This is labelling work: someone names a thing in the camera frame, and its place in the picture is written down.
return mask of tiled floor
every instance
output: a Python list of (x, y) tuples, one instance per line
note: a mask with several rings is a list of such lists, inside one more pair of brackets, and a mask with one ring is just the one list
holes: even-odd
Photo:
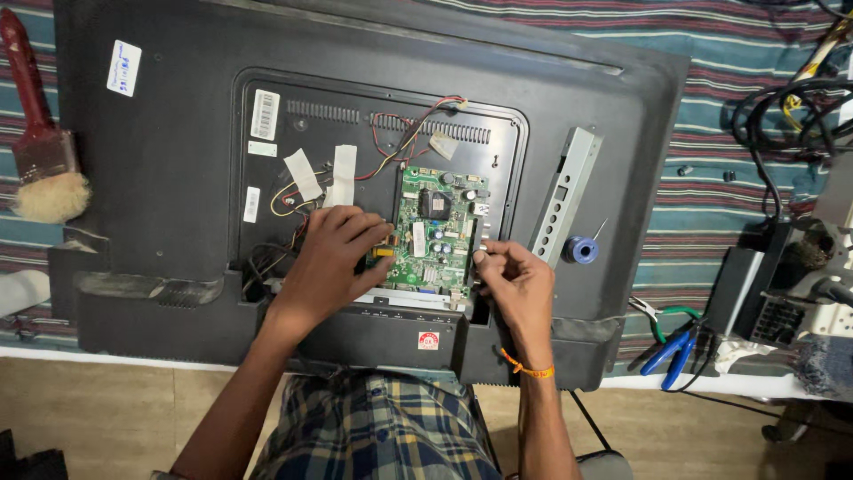
[[(72, 480), (147, 478), (153, 469), (168, 470), (229, 376), (0, 359), (0, 430), (12, 429), (19, 456), (64, 450)], [(514, 471), (519, 392), (476, 391), (502, 469)], [(281, 385), (256, 456), (275, 425), (280, 392)], [(827, 460), (853, 453), (849, 437), (814, 430), (798, 444), (771, 446), (760, 428), (773, 419), (686, 395), (603, 389), (581, 398), (640, 479), (822, 478)], [(563, 412), (576, 454), (601, 449), (568, 394)]]

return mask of hand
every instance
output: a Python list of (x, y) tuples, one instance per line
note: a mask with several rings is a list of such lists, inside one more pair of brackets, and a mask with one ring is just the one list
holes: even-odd
[(551, 304), (554, 271), (516, 242), (484, 240), (486, 252), (474, 252), (474, 263), (513, 334), (521, 363), (544, 370), (554, 358), (551, 352)]
[(384, 282), (394, 257), (383, 258), (360, 275), (354, 269), (393, 230), (379, 215), (359, 207), (315, 210), (302, 251), (270, 305), (264, 326), (272, 325), (277, 336), (295, 347), (329, 315)]

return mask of motherboard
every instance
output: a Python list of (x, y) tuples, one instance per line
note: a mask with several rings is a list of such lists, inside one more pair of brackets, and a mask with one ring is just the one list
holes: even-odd
[(394, 232), (368, 252), (369, 266), (397, 257), (382, 288), (467, 299), (476, 232), (489, 215), (489, 180), (406, 167), (399, 194)]

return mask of solder wire spool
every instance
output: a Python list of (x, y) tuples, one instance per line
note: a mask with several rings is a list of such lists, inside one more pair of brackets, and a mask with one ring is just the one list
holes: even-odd
[(570, 263), (591, 263), (597, 256), (598, 243), (589, 237), (569, 237), (563, 247), (563, 259)]

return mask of orange thread bracelet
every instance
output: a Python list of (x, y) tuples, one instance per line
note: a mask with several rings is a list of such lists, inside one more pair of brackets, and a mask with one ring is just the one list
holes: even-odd
[(524, 368), (524, 366), (521, 365), (521, 362), (519, 362), (516, 359), (514, 359), (513, 357), (509, 356), (507, 351), (504, 350), (503, 348), (501, 348), (501, 354), (503, 354), (503, 358), (507, 359), (507, 361), (509, 363), (515, 365), (515, 368), (513, 369), (513, 373), (524, 372), (533, 378), (548, 378), (548, 377), (554, 376), (554, 366), (553, 365), (546, 368), (545, 370), (529, 370), (527, 368)]

